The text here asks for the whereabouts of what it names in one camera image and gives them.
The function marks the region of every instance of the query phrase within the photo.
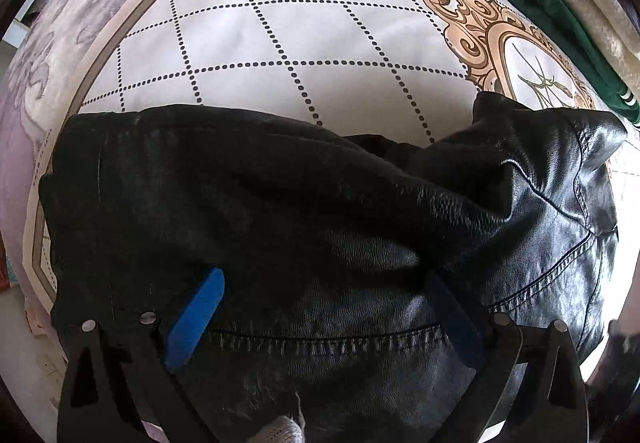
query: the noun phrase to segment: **black leather jacket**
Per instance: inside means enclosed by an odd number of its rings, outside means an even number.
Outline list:
[[[601,340],[618,239],[604,164],[625,134],[608,112],[490,92],[424,149],[245,110],[79,115],[40,182],[52,320],[65,347],[88,318],[153,310],[166,333],[218,266],[225,296],[177,379],[222,443],[298,398],[311,443],[424,443],[474,373],[427,271],[519,324],[563,319],[581,359]]]

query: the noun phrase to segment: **beige ornate pattern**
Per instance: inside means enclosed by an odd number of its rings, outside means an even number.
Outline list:
[[[466,79],[482,90],[494,90],[517,100],[505,59],[505,44],[510,38],[520,38],[538,47],[566,72],[574,83],[574,92],[553,78],[538,74],[540,83],[520,78],[529,87],[551,87],[560,90],[572,106],[595,108],[585,83],[574,67],[546,35],[529,25],[510,8],[496,0],[423,0],[423,2],[447,23],[444,37],[451,51],[467,66]],[[540,98],[542,106],[550,102]]]

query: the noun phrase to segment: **floor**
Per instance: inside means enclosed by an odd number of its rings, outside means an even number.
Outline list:
[[[0,41],[0,78],[4,78],[4,72],[9,67],[9,63],[14,58],[16,51],[16,48],[11,44],[4,40]]]
[[[44,442],[55,443],[64,363],[46,336],[31,334],[19,287],[0,293],[0,347],[4,383]]]

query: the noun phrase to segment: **stitching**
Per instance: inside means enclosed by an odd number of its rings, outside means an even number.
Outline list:
[[[300,95],[302,96],[302,98],[305,99],[305,103],[306,105],[308,105],[307,109],[311,113],[311,116],[313,117],[313,119],[316,120],[316,125],[322,126],[320,115],[318,114],[318,111],[316,111],[316,108],[313,106],[313,102],[309,97],[308,93],[305,91],[305,86],[302,85],[302,82],[300,81],[298,74],[292,72],[294,71],[294,68],[288,65],[289,60],[287,60],[287,55],[285,54],[284,48],[280,44],[279,40],[276,38],[275,32],[271,29],[271,27],[267,23],[267,20],[265,19],[264,15],[261,13],[260,7],[258,6],[257,2],[255,0],[249,0],[249,3],[251,3],[256,16],[258,17],[258,19],[260,20],[260,23],[264,27],[265,33],[267,33],[274,47],[277,49],[278,55],[280,55],[280,58],[282,58],[282,60],[285,61],[285,64],[287,64],[287,71],[289,71],[291,78],[293,78],[293,83],[297,85],[298,90],[300,91]]]
[[[384,51],[382,51],[382,48],[374,40],[374,36],[372,35],[372,33],[370,31],[368,31],[367,27],[362,23],[362,20],[359,17],[356,16],[356,14],[354,13],[353,8],[351,8],[348,4],[345,4],[343,2],[342,2],[342,7],[346,10],[347,14],[351,18],[353,18],[353,20],[360,27],[360,29],[362,29],[362,31],[366,35],[367,39],[369,39],[371,45],[378,52],[378,55],[383,57],[382,59],[385,62],[388,62],[389,58],[386,56],[386,53]],[[404,95],[405,95],[406,99],[409,100],[409,103],[410,103],[411,107],[414,108],[414,113],[417,115],[418,121],[420,121],[420,124],[421,124],[422,128],[424,129],[425,134],[427,136],[429,136],[430,143],[435,143],[435,139],[432,137],[432,133],[429,130],[429,125],[425,121],[424,115],[422,114],[422,112],[418,108],[418,104],[417,104],[417,102],[415,102],[413,95],[409,93],[409,89],[407,87],[405,87],[406,84],[402,81],[402,78],[398,74],[398,70],[391,69],[391,73],[395,75],[396,81],[398,82],[398,85],[401,87],[402,92],[404,92]]]
[[[600,263],[598,264],[598,278],[596,279],[596,285],[593,287],[593,292],[591,293],[591,297],[589,297],[589,302],[587,303],[587,309],[584,313],[584,322],[582,324],[582,333],[580,333],[580,339],[578,340],[576,349],[579,349],[584,341],[584,334],[587,330],[587,321],[589,319],[589,314],[591,313],[591,306],[593,305],[593,299],[596,296],[596,292],[600,289],[600,277],[602,276],[602,249],[598,252],[598,258]]]
[[[503,150],[505,152],[510,153],[513,157],[517,157],[513,152],[508,150],[507,147],[505,147],[504,145],[502,146],[502,148],[503,148]],[[536,188],[536,186],[533,184],[533,181],[531,181],[529,176],[524,173],[524,170],[522,169],[522,167],[518,163],[506,162],[505,165],[513,166],[520,173],[520,175],[523,177],[524,181],[526,181],[527,184],[529,184],[529,189],[535,195],[537,195],[537,197],[539,197],[541,200],[545,201],[545,203],[548,204],[548,206],[551,206],[556,212],[558,212],[559,215],[561,215],[562,217],[565,217],[566,219],[569,219],[570,221],[572,221],[574,223],[577,223],[577,221],[575,220],[574,217],[568,215],[564,210],[560,209],[553,201],[551,201],[549,198],[547,198],[540,190],[538,190],[538,188]]]
[[[439,325],[390,335],[336,339],[297,339],[287,337],[258,337],[226,330],[208,329],[209,338],[216,336],[220,349],[267,354],[333,357],[371,352],[395,352],[424,347],[443,338]]]
[[[575,173],[575,177],[574,177],[574,196],[575,196],[575,200],[578,201],[578,204],[580,204],[580,209],[582,211],[582,217],[584,218],[584,223],[585,226],[587,227],[587,229],[591,230],[591,219],[589,217],[589,211],[587,208],[587,203],[584,199],[584,195],[582,194],[582,189],[580,188],[580,182],[579,182],[579,177],[580,177],[580,169],[582,169],[582,166],[584,165],[584,161],[585,161],[585,151],[588,150],[588,146],[582,143],[582,139],[580,138],[580,136],[582,134],[584,134],[584,131],[578,131],[575,128],[575,125],[571,122],[571,120],[569,120],[566,115],[564,114],[564,112],[558,112],[558,114],[560,116],[562,116],[562,118],[564,118],[564,121],[569,124],[569,128],[572,130],[572,132],[574,133],[575,136],[575,140],[578,143],[578,147],[580,148],[580,165],[578,165],[578,169]]]
[[[513,311],[524,302],[531,300],[560,277],[566,268],[580,255],[593,246],[596,238],[588,235],[578,246],[570,250],[544,275],[533,281],[515,295],[489,306],[490,311]],[[334,357],[357,355],[366,352],[395,352],[425,347],[444,338],[440,324],[429,325],[418,330],[403,331],[387,335],[351,337],[335,339],[297,339],[289,337],[265,337],[233,333],[226,330],[208,329],[209,336],[219,337],[220,349],[247,352],[267,352],[268,354],[310,355],[315,357]]]
[[[100,181],[100,174],[102,172],[102,152],[104,150],[104,145],[100,146],[100,151],[98,152],[98,170],[95,177],[95,185],[98,194],[98,203],[102,201],[102,182]]]
[[[524,302],[531,300],[534,296],[538,295],[545,288],[553,284],[553,282],[558,279],[566,268],[573,263],[578,257],[582,254],[586,253],[588,249],[590,249],[594,243],[596,242],[596,237],[591,234],[591,232],[578,243],[577,246],[574,246],[569,252],[563,255],[560,258],[560,261],[556,263],[554,267],[552,267],[546,273],[543,273],[540,277],[535,279],[531,284],[526,286],[526,288],[519,290],[514,295],[511,295],[505,299],[496,302],[490,307],[490,310],[493,311],[514,311],[518,307],[520,307]]]
[[[465,73],[456,73],[452,71],[447,71],[444,69],[436,69],[436,68],[428,68],[425,66],[411,66],[407,64],[392,64],[391,62],[376,62],[370,60],[345,60],[344,58],[332,59],[332,60],[269,60],[269,61],[261,61],[261,62],[238,62],[237,64],[218,64],[215,66],[206,66],[203,68],[199,68],[193,70],[194,74],[204,73],[205,71],[220,71],[227,69],[241,69],[241,68],[259,68],[259,67],[271,67],[271,66],[329,66],[329,65],[342,65],[342,66],[360,66],[360,67],[387,67],[387,68],[395,68],[402,69],[408,71],[425,71],[431,74],[440,74],[446,76],[453,76],[454,78],[462,78],[466,77]],[[153,78],[148,78],[146,80],[142,80],[140,82],[134,82],[129,86],[123,86],[122,88],[113,89],[108,92],[104,92],[95,98],[91,98],[82,102],[81,106],[89,105],[90,103],[97,102],[103,98],[108,96],[113,96],[118,92],[126,92],[127,90],[135,89],[136,87],[145,86],[147,84],[153,84],[156,82],[161,82],[162,80],[167,80],[169,78],[178,78],[180,76],[186,76],[188,74],[187,71],[177,71],[176,73],[167,73],[164,76],[160,74],[159,76],[154,76]]]

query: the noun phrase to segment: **green fabric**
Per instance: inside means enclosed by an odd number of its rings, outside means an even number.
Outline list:
[[[610,109],[633,124],[640,123],[638,102],[633,99],[632,105],[628,105],[622,99],[628,88],[563,0],[508,1],[562,49]]]

